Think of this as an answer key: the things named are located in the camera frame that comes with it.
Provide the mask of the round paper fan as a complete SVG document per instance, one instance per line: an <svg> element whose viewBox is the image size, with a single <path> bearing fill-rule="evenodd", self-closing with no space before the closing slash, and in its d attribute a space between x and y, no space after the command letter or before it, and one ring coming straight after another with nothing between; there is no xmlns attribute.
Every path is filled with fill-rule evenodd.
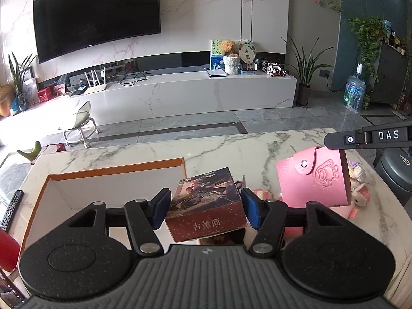
<svg viewBox="0 0 412 309"><path fill-rule="evenodd" d="M238 54L246 69L253 71L254 60L257 54L257 49L253 42L250 40L241 40L238 42Z"/></svg>

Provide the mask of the green bird figurine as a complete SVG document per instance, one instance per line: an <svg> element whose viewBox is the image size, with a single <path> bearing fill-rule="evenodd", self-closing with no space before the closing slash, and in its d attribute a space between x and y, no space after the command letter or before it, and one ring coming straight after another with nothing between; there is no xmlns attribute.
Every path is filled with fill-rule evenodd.
<svg viewBox="0 0 412 309"><path fill-rule="evenodd" d="M24 158L26 158L27 160L29 160L30 162L34 162L37 156L40 154L41 149L42 149L41 143L39 141L35 141L35 146L32 151L25 152L25 151L18 149L17 153L23 156Z"/></svg>

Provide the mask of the small white swivel stool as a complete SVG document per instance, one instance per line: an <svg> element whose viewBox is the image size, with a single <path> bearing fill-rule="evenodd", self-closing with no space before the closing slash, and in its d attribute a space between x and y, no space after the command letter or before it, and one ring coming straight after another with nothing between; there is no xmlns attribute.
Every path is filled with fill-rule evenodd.
<svg viewBox="0 0 412 309"><path fill-rule="evenodd" d="M88 123L92 123L93 129L88 135L85 135L83 128ZM96 121L91 117L91 102L85 102L81 107L78 108L77 112L70 114L67 120L61 124L59 130L62 131L64 143L67 146L83 143L84 148L90 149L91 144L89 142L89 138L94 133L101 133L101 129L97 126ZM80 138L78 140L71 140L69 138L69 135L74 132L78 132L78 134L80 135Z"/></svg>

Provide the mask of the white marble tv cabinet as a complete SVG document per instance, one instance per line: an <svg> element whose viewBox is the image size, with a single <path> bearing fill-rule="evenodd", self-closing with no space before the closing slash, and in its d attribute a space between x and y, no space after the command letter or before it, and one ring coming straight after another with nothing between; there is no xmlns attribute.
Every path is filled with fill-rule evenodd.
<svg viewBox="0 0 412 309"><path fill-rule="evenodd" d="M105 90L60 96L26 112L1 119L1 144L18 144L52 135L68 115L85 102L99 125L162 116L246 109L292 107L297 80L263 73L209 78L204 71L152 75L129 87L109 84Z"/></svg>

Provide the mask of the potted green floor plant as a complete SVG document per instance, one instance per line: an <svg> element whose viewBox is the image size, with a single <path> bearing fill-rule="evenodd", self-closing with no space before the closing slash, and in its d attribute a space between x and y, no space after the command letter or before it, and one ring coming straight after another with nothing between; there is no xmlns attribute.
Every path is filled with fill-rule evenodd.
<svg viewBox="0 0 412 309"><path fill-rule="evenodd" d="M319 63L319 59L321 58L321 55L323 53L333 49L334 46L327 47L326 49L321 50L319 53L314 54L314 49L319 40L320 38L317 38L314 45L312 46L312 49L310 49L309 52L305 52L304 47L301 47L300 49L297 47L291 36L288 36L287 39L284 39L284 42L287 45L290 44L290 49L292 50L296 61L295 65L286 64L286 66L292 67L297 73L297 80L299 82L299 85L297 88L296 105L299 107L308 107L314 73L322 68L332 67L330 64Z"/></svg>

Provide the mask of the pink leather card wallet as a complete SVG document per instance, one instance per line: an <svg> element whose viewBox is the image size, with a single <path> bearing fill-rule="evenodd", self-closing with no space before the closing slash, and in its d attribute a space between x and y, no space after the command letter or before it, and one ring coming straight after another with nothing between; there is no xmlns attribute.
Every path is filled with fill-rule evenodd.
<svg viewBox="0 0 412 309"><path fill-rule="evenodd" d="M312 147L276 164L281 198L289 207L320 202L326 207L351 204L351 185L346 153Z"/></svg>

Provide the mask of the copper acorn vase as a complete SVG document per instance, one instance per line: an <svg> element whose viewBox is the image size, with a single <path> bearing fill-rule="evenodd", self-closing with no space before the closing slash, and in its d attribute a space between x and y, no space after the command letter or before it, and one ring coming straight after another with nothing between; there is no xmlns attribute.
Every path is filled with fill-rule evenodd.
<svg viewBox="0 0 412 309"><path fill-rule="evenodd" d="M11 105L15 99L15 90L12 85L0 86L0 116L11 115Z"/></svg>

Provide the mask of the potted plant on cabinet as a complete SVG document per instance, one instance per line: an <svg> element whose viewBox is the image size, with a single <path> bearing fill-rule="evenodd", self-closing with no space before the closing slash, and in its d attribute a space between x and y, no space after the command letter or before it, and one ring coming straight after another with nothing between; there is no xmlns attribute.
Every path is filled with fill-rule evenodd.
<svg viewBox="0 0 412 309"><path fill-rule="evenodd" d="M8 55L11 77L15 86L18 107L21 112L24 112L28 109L28 102L23 95L23 83L25 75L27 71L30 69L31 64L33 63L35 58L35 55L30 54L29 56L24 58L22 63L19 63L13 52L11 52L11 54Z"/></svg>

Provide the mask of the blue landscape painting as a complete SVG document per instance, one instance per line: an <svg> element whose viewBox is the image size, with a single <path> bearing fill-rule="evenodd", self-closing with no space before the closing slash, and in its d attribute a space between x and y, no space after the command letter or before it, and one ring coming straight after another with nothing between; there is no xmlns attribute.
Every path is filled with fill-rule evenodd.
<svg viewBox="0 0 412 309"><path fill-rule="evenodd" d="M223 40L210 40L210 69L224 69L224 55L221 53Z"/></svg>

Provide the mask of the black wall television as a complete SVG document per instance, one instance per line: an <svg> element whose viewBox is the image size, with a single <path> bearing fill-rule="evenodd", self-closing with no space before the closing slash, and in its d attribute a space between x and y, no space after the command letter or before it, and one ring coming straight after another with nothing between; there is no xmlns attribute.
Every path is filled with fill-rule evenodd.
<svg viewBox="0 0 412 309"><path fill-rule="evenodd" d="M160 0L33 0L41 63L113 40L161 32Z"/></svg>

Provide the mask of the teddy bear in pot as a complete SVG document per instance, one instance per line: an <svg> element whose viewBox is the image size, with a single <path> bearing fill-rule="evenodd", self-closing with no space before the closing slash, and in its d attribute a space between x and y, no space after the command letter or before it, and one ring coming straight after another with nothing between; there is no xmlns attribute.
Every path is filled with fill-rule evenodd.
<svg viewBox="0 0 412 309"><path fill-rule="evenodd" d="M228 75L239 74L239 54L236 52L235 42L224 40L221 43L221 54L223 55L223 64L225 73Z"/></svg>

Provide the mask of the orange cardboard box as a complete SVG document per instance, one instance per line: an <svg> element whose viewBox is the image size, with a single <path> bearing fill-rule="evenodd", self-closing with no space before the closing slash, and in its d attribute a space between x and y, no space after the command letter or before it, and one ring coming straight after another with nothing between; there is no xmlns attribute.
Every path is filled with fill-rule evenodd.
<svg viewBox="0 0 412 309"><path fill-rule="evenodd" d="M120 208L131 200L151 200L164 188L173 190L185 178L183 158L49 174L35 194L21 250L93 202Z"/></svg>

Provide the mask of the red paper cup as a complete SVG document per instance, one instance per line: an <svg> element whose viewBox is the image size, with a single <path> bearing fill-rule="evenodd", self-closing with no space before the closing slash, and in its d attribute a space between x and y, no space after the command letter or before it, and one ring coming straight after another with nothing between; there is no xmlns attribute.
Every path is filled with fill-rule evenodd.
<svg viewBox="0 0 412 309"><path fill-rule="evenodd" d="M5 271L13 271L18 264L19 243L0 229L0 266Z"/></svg>

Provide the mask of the white crochet bunny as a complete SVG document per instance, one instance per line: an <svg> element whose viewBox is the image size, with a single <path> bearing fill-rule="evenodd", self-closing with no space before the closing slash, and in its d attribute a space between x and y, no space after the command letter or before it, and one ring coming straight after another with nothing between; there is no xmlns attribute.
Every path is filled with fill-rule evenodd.
<svg viewBox="0 0 412 309"><path fill-rule="evenodd" d="M366 184L366 172L359 162L348 161L351 197L357 207L365 207L370 203L371 193Z"/></svg>

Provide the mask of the black remote control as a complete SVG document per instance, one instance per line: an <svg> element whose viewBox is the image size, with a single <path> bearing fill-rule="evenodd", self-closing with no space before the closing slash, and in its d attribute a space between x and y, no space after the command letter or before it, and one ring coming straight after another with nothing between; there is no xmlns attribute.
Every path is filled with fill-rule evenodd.
<svg viewBox="0 0 412 309"><path fill-rule="evenodd" d="M23 197L24 191L16 190L8 204L3 220L1 221L1 230L5 231L6 233L8 233L11 228L11 223Z"/></svg>

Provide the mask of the grey trash bin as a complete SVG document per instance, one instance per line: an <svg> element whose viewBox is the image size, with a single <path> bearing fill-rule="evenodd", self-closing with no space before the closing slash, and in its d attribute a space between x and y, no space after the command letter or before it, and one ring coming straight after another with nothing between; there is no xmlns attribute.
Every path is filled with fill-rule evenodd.
<svg viewBox="0 0 412 309"><path fill-rule="evenodd" d="M404 207L411 199L411 157L403 149L377 149L374 169Z"/></svg>

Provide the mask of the blue water bottle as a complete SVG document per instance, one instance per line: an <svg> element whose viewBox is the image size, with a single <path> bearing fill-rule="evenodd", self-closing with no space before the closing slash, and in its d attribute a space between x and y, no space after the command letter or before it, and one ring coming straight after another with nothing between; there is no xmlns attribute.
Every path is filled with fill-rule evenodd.
<svg viewBox="0 0 412 309"><path fill-rule="evenodd" d="M353 111L360 112L365 96L366 84L362 80L363 65L357 64L354 75L351 75L346 81L346 87L343 96L344 106Z"/></svg>

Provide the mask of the black white cow figurines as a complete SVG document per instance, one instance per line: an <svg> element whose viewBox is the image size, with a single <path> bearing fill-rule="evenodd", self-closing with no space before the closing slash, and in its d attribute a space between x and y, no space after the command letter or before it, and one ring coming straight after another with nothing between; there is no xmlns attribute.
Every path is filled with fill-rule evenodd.
<svg viewBox="0 0 412 309"><path fill-rule="evenodd" d="M265 73L267 76L271 78L275 77L287 77L288 76L288 71L284 69L284 67L276 61L271 61L267 59L263 59L262 61L262 71Z"/></svg>

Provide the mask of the white wifi router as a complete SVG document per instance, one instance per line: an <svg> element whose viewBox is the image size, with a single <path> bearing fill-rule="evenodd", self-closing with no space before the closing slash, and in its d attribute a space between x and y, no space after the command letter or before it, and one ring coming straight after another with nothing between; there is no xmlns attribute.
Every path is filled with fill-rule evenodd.
<svg viewBox="0 0 412 309"><path fill-rule="evenodd" d="M87 81L87 89L85 94L97 93L104 91L107 87L105 68L97 73L96 69L92 70L89 74L85 73Z"/></svg>

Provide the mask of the hanging ivy plant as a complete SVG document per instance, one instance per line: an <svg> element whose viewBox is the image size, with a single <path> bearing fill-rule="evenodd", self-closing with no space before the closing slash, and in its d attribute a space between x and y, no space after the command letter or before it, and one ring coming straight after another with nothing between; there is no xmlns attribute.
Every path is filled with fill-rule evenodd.
<svg viewBox="0 0 412 309"><path fill-rule="evenodd" d="M357 38L357 46L360 48L360 63L363 66L363 71L373 78L375 82L379 81L374 64L379 58L382 42L386 38L386 28L383 19L379 17L365 19L356 17L347 18L346 22Z"/></svg>

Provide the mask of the dark red card box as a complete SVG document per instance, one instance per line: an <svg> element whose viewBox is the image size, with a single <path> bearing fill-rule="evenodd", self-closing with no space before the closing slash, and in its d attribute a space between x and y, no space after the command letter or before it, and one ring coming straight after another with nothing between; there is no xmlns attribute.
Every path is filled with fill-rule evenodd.
<svg viewBox="0 0 412 309"><path fill-rule="evenodd" d="M246 215L230 170L225 167L182 179L165 221L178 243L245 228Z"/></svg>

